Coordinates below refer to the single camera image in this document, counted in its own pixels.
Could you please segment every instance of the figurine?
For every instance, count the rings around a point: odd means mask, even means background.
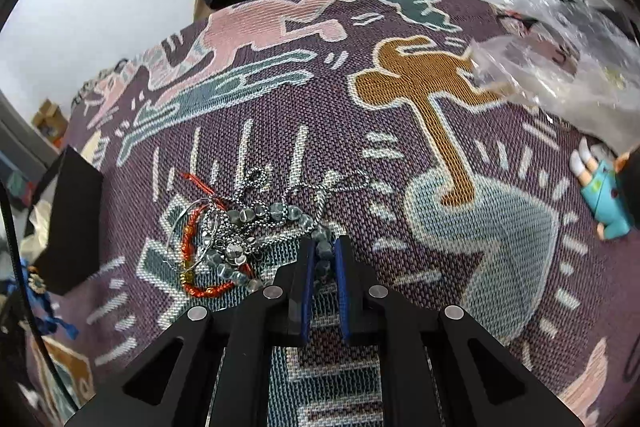
[[[598,163],[583,137],[578,150],[571,154],[569,166],[598,222],[598,237],[605,241],[626,235],[634,225],[634,218],[640,217],[632,181],[633,174],[640,170],[640,150],[619,156],[613,164],[606,160]]]

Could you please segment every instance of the blue ribbon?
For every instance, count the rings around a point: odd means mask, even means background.
[[[51,298],[49,296],[49,292],[44,292],[43,294],[39,294],[34,292],[29,286],[29,263],[24,259],[21,260],[22,263],[22,277],[24,278],[24,283],[27,286],[27,296],[29,298],[29,304],[32,307],[40,306],[44,312],[47,314],[44,319],[40,317],[34,317],[36,319],[36,326],[38,327],[38,331],[41,335],[52,335],[56,331],[58,331],[58,326],[62,327],[68,337],[71,340],[75,340],[78,336],[78,328],[76,328],[73,324],[68,324],[64,320],[54,316],[53,308],[51,307]],[[12,282],[9,285],[9,293],[13,292],[17,288],[17,283]]]

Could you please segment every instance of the plastic bag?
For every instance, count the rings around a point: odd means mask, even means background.
[[[516,34],[472,43],[479,85],[512,102],[538,105],[618,154],[637,146],[640,48],[582,3],[505,4],[506,16],[518,22]]]

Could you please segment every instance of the woven blanket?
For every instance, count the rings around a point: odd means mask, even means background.
[[[80,334],[47,338],[80,404],[190,306],[164,245],[199,189],[222,194],[269,173],[260,199],[299,181],[368,172],[335,194],[324,222],[360,261],[418,305],[459,304],[589,426],[637,378],[638,232],[603,243],[568,169],[582,137],[479,90],[468,44],[505,32],[479,0],[255,0],[169,36],[95,86],[68,143],[104,174],[100,271],[56,313]],[[300,191],[294,203],[314,205]],[[268,282],[296,242],[256,264]],[[196,283],[220,281],[206,266]],[[70,411],[32,351],[54,423]],[[376,352],[347,348],[335,285],[314,298],[310,344],[273,353],[268,423],[380,426]]]

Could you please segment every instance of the light blue bead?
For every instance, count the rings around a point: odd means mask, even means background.
[[[228,210],[226,211],[226,215],[228,216],[229,222],[231,222],[232,225],[236,225],[236,227],[242,225],[242,221],[240,221],[240,212],[238,212],[237,210]]]
[[[267,215],[267,212],[269,212],[269,209],[263,204],[256,204],[254,210],[255,210],[255,215],[258,217],[264,217]]]
[[[217,268],[222,263],[222,256],[218,252],[207,255],[207,264],[212,268]]]
[[[225,250],[225,257],[227,259],[235,259],[240,257],[244,253],[244,248],[241,245],[229,245]]]
[[[314,227],[314,218],[307,214],[302,214],[298,220],[298,226],[305,232],[309,232]]]
[[[231,282],[236,286],[244,286],[249,282],[249,276],[246,273],[236,270],[231,274]]]
[[[213,236],[206,230],[200,234],[200,238],[204,247],[208,247],[213,242]]]
[[[290,204],[287,208],[287,219],[297,221],[300,217],[302,217],[302,210],[295,206],[295,204]]]
[[[327,277],[331,273],[331,261],[328,259],[321,259],[316,263],[316,277],[322,280],[322,277]]]
[[[282,203],[271,203],[271,206],[269,207],[271,219],[273,219],[274,221],[282,221],[283,212],[284,205]]]
[[[313,232],[311,232],[311,239],[313,239],[316,243],[320,243],[320,241],[328,241],[329,231],[323,227],[318,227]]]
[[[320,241],[316,245],[316,253],[320,259],[331,260],[334,258],[334,247],[328,241]]]
[[[229,277],[231,277],[232,273],[234,272],[234,269],[231,268],[228,264],[222,263],[218,265],[216,272],[218,274],[218,277],[222,277],[222,279],[226,281],[229,279]]]
[[[246,284],[246,288],[249,290],[250,293],[253,293],[255,291],[258,291],[260,288],[262,288],[264,286],[264,284],[262,284],[262,281],[260,279],[251,279],[247,284]]]
[[[240,210],[240,221],[243,223],[248,223],[252,221],[255,217],[255,212],[252,208],[243,208]]]

